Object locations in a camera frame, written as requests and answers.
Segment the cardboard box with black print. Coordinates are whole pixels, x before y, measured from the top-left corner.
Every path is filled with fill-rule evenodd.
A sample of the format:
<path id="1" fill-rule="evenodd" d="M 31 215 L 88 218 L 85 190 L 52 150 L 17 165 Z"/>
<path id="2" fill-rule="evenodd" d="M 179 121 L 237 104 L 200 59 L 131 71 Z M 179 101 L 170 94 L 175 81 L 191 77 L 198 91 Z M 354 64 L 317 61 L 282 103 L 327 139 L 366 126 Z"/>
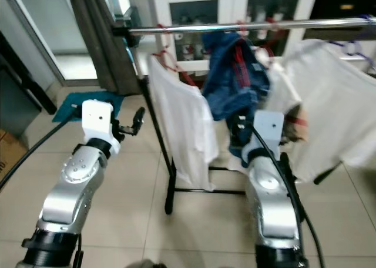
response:
<path id="1" fill-rule="evenodd" d="M 12 134 L 0 131 L 0 174 L 5 176 L 11 166 L 21 158 L 24 146 Z"/>

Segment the large white T-shirt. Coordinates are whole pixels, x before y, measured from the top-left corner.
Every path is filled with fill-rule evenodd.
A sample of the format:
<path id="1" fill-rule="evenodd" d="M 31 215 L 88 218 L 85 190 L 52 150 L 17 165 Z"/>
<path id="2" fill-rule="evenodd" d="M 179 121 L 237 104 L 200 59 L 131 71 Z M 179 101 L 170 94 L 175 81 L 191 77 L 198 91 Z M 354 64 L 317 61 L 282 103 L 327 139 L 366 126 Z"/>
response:
<path id="1" fill-rule="evenodd" d="M 319 39 L 302 40 L 282 63 L 308 115 L 308 138 L 290 148 L 293 174 L 312 182 L 340 163 L 376 159 L 376 78 Z"/>

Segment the glass sliding door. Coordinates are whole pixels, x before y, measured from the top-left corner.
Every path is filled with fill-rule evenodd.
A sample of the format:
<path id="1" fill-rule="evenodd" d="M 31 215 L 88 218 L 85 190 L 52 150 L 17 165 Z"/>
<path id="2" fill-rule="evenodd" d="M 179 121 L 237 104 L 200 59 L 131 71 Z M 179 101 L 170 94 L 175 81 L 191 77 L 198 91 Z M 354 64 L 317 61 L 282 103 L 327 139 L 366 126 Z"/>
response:
<path id="1" fill-rule="evenodd" d="M 96 69 L 70 0 L 19 0 L 19 4 L 64 80 L 96 80 Z"/>

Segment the silver and black clothes rack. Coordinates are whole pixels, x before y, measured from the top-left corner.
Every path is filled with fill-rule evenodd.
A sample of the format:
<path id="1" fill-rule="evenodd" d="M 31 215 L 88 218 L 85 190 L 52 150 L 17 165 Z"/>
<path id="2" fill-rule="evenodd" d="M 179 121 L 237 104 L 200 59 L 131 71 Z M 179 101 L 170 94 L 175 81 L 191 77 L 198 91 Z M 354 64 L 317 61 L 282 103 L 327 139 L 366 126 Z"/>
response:
<path id="1" fill-rule="evenodd" d="M 366 16 L 366 18 L 339 18 L 327 20 L 293 20 L 277 22 L 280 29 L 290 31 L 291 29 L 322 29 L 322 28 L 336 28 L 336 27 L 371 27 L 376 26 L 376 16 Z M 252 22 L 246 24 L 247 31 L 261 31 L 262 29 L 271 29 L 271 24 L 267 22 Z M 162 34 L 162 29 L 158 27 L 129 27 L 124 25 L 115 25 L 110 27 L 112 35 L 124 37 L 127 40 L 129 47 L 135 46 L 135 35 L 158 35 Z M 210 24 L 210 25 L 180 25 L 167 26 L 166 32 L 169 34 L 197 34 L 199 32 L 215 32 L 215 31 L 239 31 L 237 24 Z M 176 168 L 172 164 L 171 159 L 167 158 L 164 153 L 164 161 L 169 167 L 169 182 L 167 183 L 167 195 L 164 204 L 164 211 L 167 215 L 172 214 L 174 196 L 176 192 L 193 192 L 193 193 L 222 193 L 223 195 L 244 195 L 241 190 L 197 190 L 184 189 L 176 187 Z"/>

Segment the black side table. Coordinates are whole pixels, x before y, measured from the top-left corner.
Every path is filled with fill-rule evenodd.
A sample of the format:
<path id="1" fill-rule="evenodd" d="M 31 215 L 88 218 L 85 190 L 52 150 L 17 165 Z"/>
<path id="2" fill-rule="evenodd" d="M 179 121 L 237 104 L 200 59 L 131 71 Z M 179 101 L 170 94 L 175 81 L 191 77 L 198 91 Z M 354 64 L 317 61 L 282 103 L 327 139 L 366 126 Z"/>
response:
<path id="1" fill-rule="evenodd" d="M 0 35 L 0 126 L 20 139 L 30 123 L 45 110 L 57 112 L 51 97 L 36 83 L 29 69 L 11 48 L 5 35 Z"/>

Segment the grey curtain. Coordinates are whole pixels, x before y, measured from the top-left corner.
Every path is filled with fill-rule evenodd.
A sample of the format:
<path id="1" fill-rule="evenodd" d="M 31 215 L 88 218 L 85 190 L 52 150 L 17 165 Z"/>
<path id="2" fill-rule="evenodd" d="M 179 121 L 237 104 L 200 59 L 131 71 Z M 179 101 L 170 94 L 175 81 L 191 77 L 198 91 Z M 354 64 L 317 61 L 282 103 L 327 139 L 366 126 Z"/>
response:
<path id="1" fill-rule="evenodd" d="M 105 0 L 70 0 L 99 86 L 118 95 L 139 95 L 139 78 L 122 37 L 113 35 L 116 25 Z"/>

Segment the blue denim shorts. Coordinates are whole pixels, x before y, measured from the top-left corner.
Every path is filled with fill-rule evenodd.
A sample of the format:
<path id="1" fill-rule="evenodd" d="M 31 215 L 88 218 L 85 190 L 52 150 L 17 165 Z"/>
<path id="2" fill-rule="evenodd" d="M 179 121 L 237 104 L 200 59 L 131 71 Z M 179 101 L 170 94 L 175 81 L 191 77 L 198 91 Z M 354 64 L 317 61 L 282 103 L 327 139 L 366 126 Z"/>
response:
<path id="1" fill-rule="evenodd" d="M 269 79 L 265 69 L 258 62 L 251 70 L 250 87 L 236 61 L 237 32 L 205 32 L 202 35 L 204 48 L 210 53 L 209 74 L 203 85 L 203 96 L 209 104 L 215 121 L 226 121 L 234 114 L 255 115 L 260 101 L 265 99 Z"/>

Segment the plain white T-shirt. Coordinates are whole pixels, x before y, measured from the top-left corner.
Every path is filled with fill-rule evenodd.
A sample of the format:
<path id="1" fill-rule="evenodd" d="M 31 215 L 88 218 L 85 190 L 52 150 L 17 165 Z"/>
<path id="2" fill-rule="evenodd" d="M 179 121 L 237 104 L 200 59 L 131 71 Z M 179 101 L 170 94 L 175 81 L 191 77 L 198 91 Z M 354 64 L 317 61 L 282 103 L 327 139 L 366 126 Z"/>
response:
<path id="1" fill-rule="evenodd" d="M 214 120 L 209 104 L 198 88 L 180 82 L 155 56 L 148 58 L 150 90 L 158 105 L 158 116 L 177 177 L 203 190 L 215 190 L 209 166 L 219 155 Z"/>

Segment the purple clothes hanger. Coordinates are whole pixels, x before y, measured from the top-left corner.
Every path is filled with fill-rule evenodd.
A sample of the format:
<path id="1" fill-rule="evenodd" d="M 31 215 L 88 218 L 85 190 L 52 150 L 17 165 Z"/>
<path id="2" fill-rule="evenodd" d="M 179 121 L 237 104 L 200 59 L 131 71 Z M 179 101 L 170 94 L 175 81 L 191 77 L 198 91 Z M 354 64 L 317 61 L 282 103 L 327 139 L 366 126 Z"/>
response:
<path id="1" fill-rule="evenodd" d="M 355 59 L 364 59 L 371 68 L 376 70 L 376 63 L 374 62 L 373 58 L 370 56 L 366 56 L 365 53 L 362 52 L 362 46 L 357 41 L 346 41 L 346 42 L 337 42 L 337 41 L 328 41 L 328 43 L 338 46 L 340 48 L 341 53 L 349 58 Z"/>

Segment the white T-shirt with brown print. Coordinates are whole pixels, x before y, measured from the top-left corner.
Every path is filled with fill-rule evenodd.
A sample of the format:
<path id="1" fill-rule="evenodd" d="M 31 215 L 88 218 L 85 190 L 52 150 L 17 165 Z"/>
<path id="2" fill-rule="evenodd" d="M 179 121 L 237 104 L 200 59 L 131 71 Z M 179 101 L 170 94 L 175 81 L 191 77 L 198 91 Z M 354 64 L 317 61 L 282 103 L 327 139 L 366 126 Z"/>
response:
<path id="1" fill-rule="evenodd" d="M 261 101 L 260 110 L 274 110 L 285 116 L 279 151 L 275 153 L 279 157 L 284 150 L 290 163 L 296 163 L 299 160 L 299 148 L 304 146 L 310 134 L 308 112 L 303 108 L 303 99 L 281 61 L 274 59 L 263 48 L 257 48 L 255 56 L 265 69 L 270 85 L 265 99 Z"/>

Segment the teal floor mat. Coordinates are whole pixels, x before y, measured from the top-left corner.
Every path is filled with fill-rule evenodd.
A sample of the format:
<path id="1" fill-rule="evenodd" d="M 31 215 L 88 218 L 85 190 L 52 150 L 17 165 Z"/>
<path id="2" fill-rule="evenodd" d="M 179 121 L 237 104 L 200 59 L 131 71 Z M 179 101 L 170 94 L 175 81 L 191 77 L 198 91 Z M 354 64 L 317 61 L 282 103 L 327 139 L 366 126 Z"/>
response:
<path id="1" fill-rule="evenodd" d="M 109 102 L 113 109 L 113 114 L 118 115 L 124 96 L 116 95 L 109 91 L 92 91 L 92 92 L 73 92 L 64 98 L 61 106 L 53 117 L 54 123 L 61 123 L 70 115 L 75 114 L 70 121 L 81 121 L 83 113 L 86 112 L 87 106 L 91 102 Z"/>

